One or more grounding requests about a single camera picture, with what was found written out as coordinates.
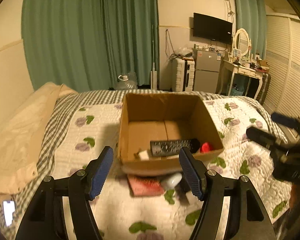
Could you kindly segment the white dressing table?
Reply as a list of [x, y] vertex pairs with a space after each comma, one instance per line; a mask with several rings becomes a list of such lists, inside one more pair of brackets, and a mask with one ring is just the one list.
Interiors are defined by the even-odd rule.
[[249, 78], [248, 85], [245, 91], [245, 96], [247, 96], [247, 93], [250, 88], [250, 83], [252, 79], [258, 80], [258, 87], [254, 95], [254, 99], [257, 99], [257, 96], [259, 92], [261, 91], [262, 85], [263, 85], [263, 73], [259, 72], [257, 70], [251, 69], [251, 68], [245, 68], [236, 64], [233, 64], [229, 61], [226, 60], [221, 60], [221, 70], [220, 70], [220, 75], [221, 75], [221, 81], [220, 81], [220, 87], [218, 90], [217, 94], [221, 94], [223, 90], [223, 85], [224, 85], [224, 78], [225, 78], [225, 71], [228, 70], [231, 75], [230, 75], [230, 85], [229, 89], [227, 91], [227, 96], [230, 95], [231, 93], [231, 88], [234, 83], [234, 78], [236, 75], [240, 76], [245, 76]]

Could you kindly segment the brown cardboard box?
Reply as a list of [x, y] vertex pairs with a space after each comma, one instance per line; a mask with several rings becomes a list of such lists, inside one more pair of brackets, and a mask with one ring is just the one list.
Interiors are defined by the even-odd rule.
[[151, 157], [141, 161], [136, 155], [150, 149], [150, 141], [198, 139], [214, 150], [196, 152], [203, 162], [220, 155], [224, 146], [203, 100], [194, 94], [133, 94], [123, 97], [118, 158], [126, 174], [160, 176], [181, 171], [178, 156]]

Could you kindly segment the silver mini fridge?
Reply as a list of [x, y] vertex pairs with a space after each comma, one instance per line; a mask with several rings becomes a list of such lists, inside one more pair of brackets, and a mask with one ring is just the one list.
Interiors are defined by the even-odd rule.
[[193, 90], [215, 93], [221, 58], [214, 51], [194, 50], [195, 71]]

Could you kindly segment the light blue earbud case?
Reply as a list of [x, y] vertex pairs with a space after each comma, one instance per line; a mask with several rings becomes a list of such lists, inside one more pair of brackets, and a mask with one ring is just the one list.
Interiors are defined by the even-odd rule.
[[174, 189], [180, 183], [182, 177], [180, 172], [169, 174], [160, 182], [160, 185], [165, 191]]

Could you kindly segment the white oval vanity mirror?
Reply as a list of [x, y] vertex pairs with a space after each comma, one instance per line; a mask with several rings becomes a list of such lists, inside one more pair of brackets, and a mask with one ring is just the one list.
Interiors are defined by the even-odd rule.
[[244, 28], [238, 29], [236, 31], [232, 47], [235, 50], [239, 50], [241, 52], [241, 56], [246, 56], [251, 49], [251, 41], [248, 32]]

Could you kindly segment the cream pillow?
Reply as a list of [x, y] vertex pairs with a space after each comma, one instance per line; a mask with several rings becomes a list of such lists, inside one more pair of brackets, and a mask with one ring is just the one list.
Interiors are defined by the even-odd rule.
[[0, 127], [0, 194], [16, 194], [38, 177], [43, 136], [56, 101], [76, 91], [48, 82]]

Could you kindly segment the clear water jug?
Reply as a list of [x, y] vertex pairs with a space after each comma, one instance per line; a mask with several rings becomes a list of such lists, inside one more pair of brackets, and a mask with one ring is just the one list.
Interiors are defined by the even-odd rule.
[[128, 72], [117, 77], [116, 90], [137, 89], [138, 82], [134, 72]]

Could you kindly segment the white power adapter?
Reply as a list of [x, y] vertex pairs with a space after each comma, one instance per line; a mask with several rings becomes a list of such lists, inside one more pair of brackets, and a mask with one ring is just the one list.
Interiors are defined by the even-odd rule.
[[152, 152], [151, 152], [151, 150], [140, 151], [139, 153], [137, 153], [137, 157], [138, 157], [141, 161], [148, 161], [148, 160], [150, 160], [151, 157], [152, 157]]

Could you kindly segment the white suitcase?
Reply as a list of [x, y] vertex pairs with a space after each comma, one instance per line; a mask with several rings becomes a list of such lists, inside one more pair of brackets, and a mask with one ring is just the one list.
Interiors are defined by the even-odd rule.
[[172, 60], [172, 90], [174, 92], [193, 91], [195, 62], [189, 59]]

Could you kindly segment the lit smartphone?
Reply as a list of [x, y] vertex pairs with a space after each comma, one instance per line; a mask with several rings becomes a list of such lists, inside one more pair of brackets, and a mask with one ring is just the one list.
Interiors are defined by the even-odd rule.
[[13, 214], [15, 212], [15, 203], [12, 200], [4, 200], [2, 202], [4, 218], [6, 226], [10, 226], [13, 221]]

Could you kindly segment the white louvered wardrobe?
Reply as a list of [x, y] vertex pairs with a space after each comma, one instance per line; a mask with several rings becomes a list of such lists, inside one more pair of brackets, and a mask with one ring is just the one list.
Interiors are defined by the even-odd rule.
[[300, 20], [267, 15], [266, 62], [271, 81], [264, 108], [300, 117]]

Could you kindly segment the red small object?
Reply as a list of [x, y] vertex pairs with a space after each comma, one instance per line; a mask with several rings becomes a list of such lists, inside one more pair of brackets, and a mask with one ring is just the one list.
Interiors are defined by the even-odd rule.
[[214, 147], [211, 143], [205, 142], [201, 145], [199, 150], [200, 150], [200, 153], [207, 153], [207, 152], [213, 151]]

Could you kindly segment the black remote control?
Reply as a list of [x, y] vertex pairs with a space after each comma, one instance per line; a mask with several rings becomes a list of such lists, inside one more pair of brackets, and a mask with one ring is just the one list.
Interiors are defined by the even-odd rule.
[[195, 139], [150, 141], [152, 156], [156, 158], [178, 155], [183, 147], [188, 148], [191, 153], [196, 153], [197, 141]]

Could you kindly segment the black wall television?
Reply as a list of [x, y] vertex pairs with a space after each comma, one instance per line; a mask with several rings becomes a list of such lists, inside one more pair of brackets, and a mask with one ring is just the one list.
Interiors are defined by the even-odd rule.
[[232, 44], [232, 23], [208, 15], [193, 13], [193, 36]]

